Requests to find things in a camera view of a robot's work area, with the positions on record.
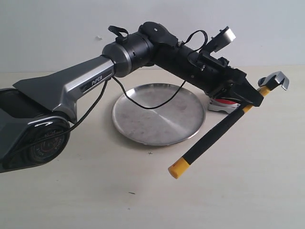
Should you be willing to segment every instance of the yellow and black handle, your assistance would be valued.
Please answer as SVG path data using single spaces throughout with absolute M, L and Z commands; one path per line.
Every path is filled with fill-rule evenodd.
M 262 96 L 266 96 L 271 90 L 267 86 L 257 89 Z M 221 138 L 246 112 L 253 106 L 241 104 L 236 110 L 219 122 L 207 132 L 191 149 L 189 149 L 179 160 L 168 168 L 170 174 L 178 179 L 188 167 L 208 150 L 219 138 Z

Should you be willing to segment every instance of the yellow handle end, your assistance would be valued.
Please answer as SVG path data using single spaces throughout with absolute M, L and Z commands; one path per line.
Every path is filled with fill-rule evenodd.
M 181 157 L 178 161 L 176 161 L 172 166 L 168 168 L 170 174 L 175 178 L 178 179 L 185 170 L 188 169 L 190 165 L 186 162 L 186 160 Z

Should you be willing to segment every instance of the robotic arm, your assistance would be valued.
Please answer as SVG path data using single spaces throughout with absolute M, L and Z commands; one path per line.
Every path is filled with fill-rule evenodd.
M 0 173 L 52 161 L 64 150 L 71 129 L 78 123 L 77 100 L 102 82 L 125 77 L 144 66 L 157 65 L 202 89 L 210 98 L 242 104 L 238 110 L 258 107 L 264 99 L 264 94 L 247 81 L 246 73 L 230 67 L 223 57 L 211 56 L 234 40 L 228 27 L 209 42 L 201 31 L 205 42 L 199 50 L 185 45 L 194 33 L 187 42 L 181 42 L 155 22 L 145 22 L 132 34 L 115 26 L 110 26 L 109 31 L 117 37 L 104 47 L 101 56 L 51 75 L 18 81 L 13 88 L 0 89 Z M 268 80 L 277 77 L 278 85 L 285 82 L 287 89 L 289 81 L 279 73 Z M 263 83 L 266 87 L 269 82 L 262 80 Z M 219 129 L 216 132 L 213 142 L 223 134 Z M 191 163 L 182 158 L 169 170 L 177 178 L 174 170 L 182 166 L 184 171 Z

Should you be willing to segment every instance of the red object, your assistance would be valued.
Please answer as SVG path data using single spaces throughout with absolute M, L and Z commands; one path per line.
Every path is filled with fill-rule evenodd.
M 225 99 L 215 99 L 215 101 L 218 101 L 222 104 L 236 104 L 235 102 L 229 101 L 229 100 L 225 100 Z

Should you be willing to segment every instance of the black rubber grip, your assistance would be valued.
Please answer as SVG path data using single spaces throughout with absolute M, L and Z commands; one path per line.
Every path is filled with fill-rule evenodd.
M 244 115 L 243 108 L 244 106 L 239 106 L 239 108 L 230 113 L 193 145 L 192 148 L 182 156 L 186 162 L 189 165 L 193 163 L 221 138 Z

